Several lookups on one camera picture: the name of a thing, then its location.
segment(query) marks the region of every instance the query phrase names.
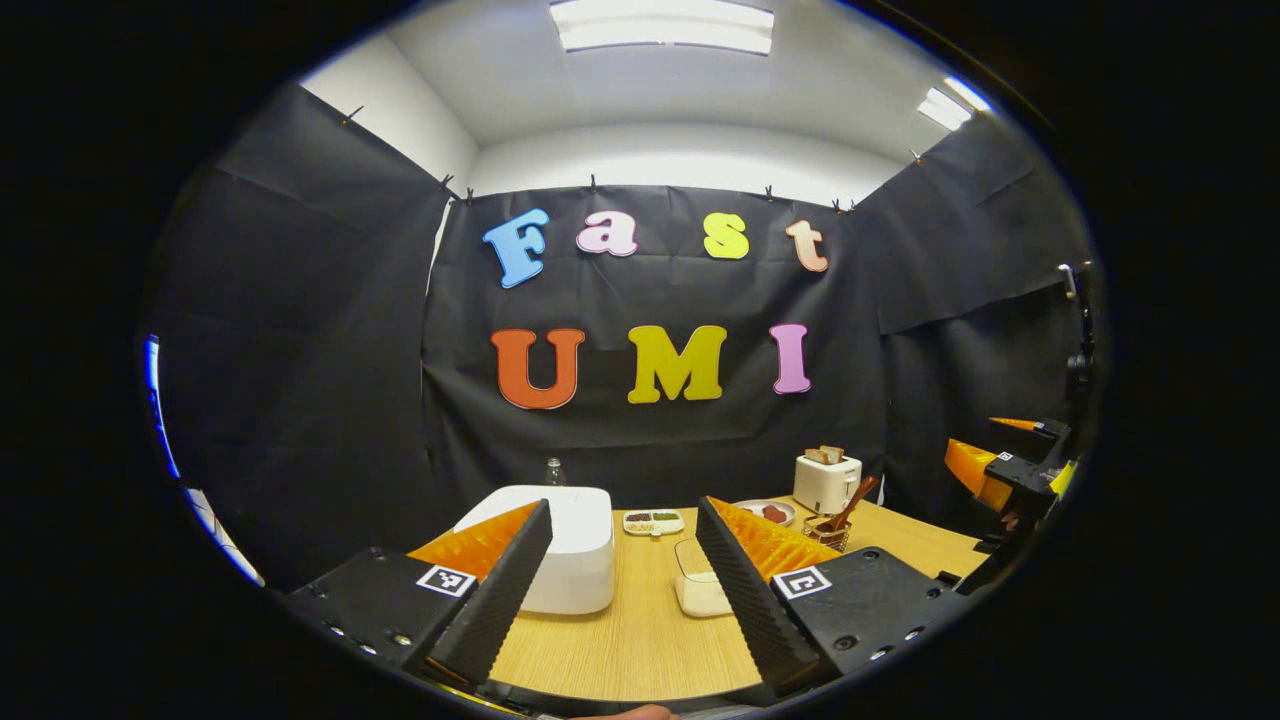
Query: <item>pink letter i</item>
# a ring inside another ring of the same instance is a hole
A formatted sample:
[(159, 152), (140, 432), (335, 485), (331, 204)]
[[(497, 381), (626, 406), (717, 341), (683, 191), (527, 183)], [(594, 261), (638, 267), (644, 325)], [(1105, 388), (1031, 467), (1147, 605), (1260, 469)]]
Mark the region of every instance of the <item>pink letter i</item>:
[(773, 392), (787, 395), (812, 387), (809, 378), (804, 377), (804, 352), (800, 350), (800, 340), (808, 332), (809, 328), (800, 324), (769, 328), (769, 334), (778, 341), (778, 382), (773, 383)]

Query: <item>ceiling light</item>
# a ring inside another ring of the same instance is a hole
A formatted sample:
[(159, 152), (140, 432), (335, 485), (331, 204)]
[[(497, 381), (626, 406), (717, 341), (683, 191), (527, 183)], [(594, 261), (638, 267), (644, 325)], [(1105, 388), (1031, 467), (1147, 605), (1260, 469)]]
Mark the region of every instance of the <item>ceiling light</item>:
[(964, 120), (956, 118), (955, 115), (947, 114), (946, 110), (938, 108), (937, 105), (929, 102), (928, 100), (920, 102), (920, 106), (916, 109), (920, 111), (922, 115), (929, 118), (931, 120), (938, 123), (940, 126), (947, 128), (948, 131), (960, 129), (960, 126), (964, 123)]
[(924, 97), (924, 102), (916, 108), (919, 113), (948, 131), (959, 129), (965, 120), (973, 117), (955, 100), (947, 97), (936, 87), (931, 87)]
[(970, 88), (968, 85), (957, 81), (954, 77), (948, 77), (946, 82), (947, 87), (955, 90), (956, 94), (960, 97), (963, 97), (965, 102), (972, 105), (974, 110), (978, 110), (979, 113), (986, 113), (991, 110), (991, 105), (988, 105), (986, 100), (979, 97), (978, 94), (974, 92), (973, 88)]
[(973, 113), (964, 109), (964, 105), (956, 102), (951, 97), (942, 94), (941, 90), (936, 87), (929, 88), (929, 94), (925, 96), (927, 100), (942, 109), (943, 113), (956, 118), (961, 123), (968, 120)]
[(773, 13), (721, 0), (568, 0), (550, 6), (566, 51), (701, 45), (768, 55)]

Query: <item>clip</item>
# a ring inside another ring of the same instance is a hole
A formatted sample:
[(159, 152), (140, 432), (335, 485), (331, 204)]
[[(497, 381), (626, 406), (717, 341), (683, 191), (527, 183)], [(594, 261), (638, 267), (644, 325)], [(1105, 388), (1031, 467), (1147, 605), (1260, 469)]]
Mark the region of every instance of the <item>clip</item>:
[(1075, 273), (1071, 272), (1071, 266), (1066, 263), (1059, 265), (1057, 269), (1062, 270), (1062, 274), (1066, 275), (1066, 299), (1075, 300)]
[(365, 109), (365, 106), (364, 106), (364, 105), (361, 105), (360, 108), (356, 108), (355, 110), (352, 110), (349, 115), (347, 115), (346, 118), (343, 118), (343, 119), (342, 119), (342, 126), (344, 126), (344, 124), (347, 124), (348, 122), (351, 122), (351, 118), (355, 118), (355, 117), (356, 117), (356, 113), (358, 113), (358, 111), (361, 111), (361, 110), (364, 110), (364, 109)]

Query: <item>table surface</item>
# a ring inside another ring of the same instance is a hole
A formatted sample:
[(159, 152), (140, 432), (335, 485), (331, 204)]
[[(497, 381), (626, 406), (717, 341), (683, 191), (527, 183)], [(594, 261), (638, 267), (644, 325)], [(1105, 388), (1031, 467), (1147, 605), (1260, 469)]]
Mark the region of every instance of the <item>table surface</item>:
[[(799, 511), (790, 529), (813, 515)], [(675, 546), (694, 537), (695, 507), (677, 509), (685, 529), (658, 538), (622, 532), (613, 511), (614, 594), (590, 615), (520, 612), (490, 678), (532, 691), (603, 701), (663, 701), (724, 693), (754, 685), (760, 674), (732, 615), (690, 618), (681, 612), (675, 583)], [(974, 538), (914, 520), (870, 502), (850, 514), (846, 552), (878, 546), (933, 578), (940, 570), (965, 577), (986, 555)]]

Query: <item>wooden spatula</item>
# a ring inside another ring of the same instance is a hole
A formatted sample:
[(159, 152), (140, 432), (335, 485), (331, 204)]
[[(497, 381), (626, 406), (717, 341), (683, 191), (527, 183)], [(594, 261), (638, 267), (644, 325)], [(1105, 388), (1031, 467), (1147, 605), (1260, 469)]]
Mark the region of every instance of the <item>wooden spatula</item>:
[(846, 505), (845, 509), (840, 511), (840, 515), (836, 515), (835, 518), (827, 520), (826, 523), (819, 523), (818, 527), (815, 527), (814, 529), (818, 530), (819, 533), (835, 533), (840, 528), (847, 525), (849, 514), (852, 512), (854, 506), (858, 505), (859, 500), (867, 497), (867, 493), (872, 492), (872, 488), (874, 488), (877, 484), (879, 484), (879, 478), (873, 478), (870, 475), (863, 478), (861, 484), (859, 484), (858, 489), (854, 491), (854, 497), (849, 498), (849, 505)]

